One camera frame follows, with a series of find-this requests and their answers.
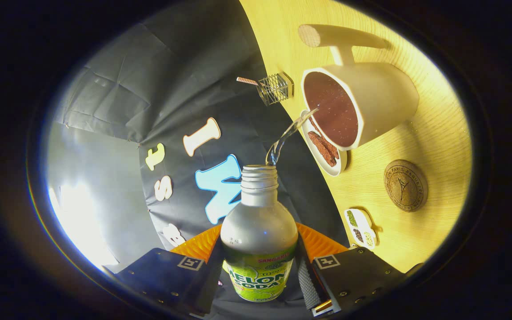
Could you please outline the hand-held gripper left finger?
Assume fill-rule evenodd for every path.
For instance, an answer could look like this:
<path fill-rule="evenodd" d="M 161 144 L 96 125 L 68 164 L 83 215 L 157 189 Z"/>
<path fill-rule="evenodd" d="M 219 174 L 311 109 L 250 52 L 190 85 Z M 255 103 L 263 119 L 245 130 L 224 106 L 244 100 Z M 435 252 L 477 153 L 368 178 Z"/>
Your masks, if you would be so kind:
<path fill-rule="evenodd" d="M 224 261 L 221 225 L 167 251 L 151 249 L 116 274 L 128 289 L 179 313 L 211 312 Z"/>

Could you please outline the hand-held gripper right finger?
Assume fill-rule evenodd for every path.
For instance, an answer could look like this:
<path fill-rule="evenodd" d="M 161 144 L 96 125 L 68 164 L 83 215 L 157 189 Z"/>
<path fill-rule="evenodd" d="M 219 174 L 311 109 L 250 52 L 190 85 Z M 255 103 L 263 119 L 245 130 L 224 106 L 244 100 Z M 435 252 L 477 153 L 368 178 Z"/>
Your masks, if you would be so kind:
<path fill-rule="evenodd" d="M 296 226 L 297 277 L 314 317 L 354 313 L 416 272 L 416 267 L 400 272 L 365 247 L 349 249 L 311 227 Z"/>

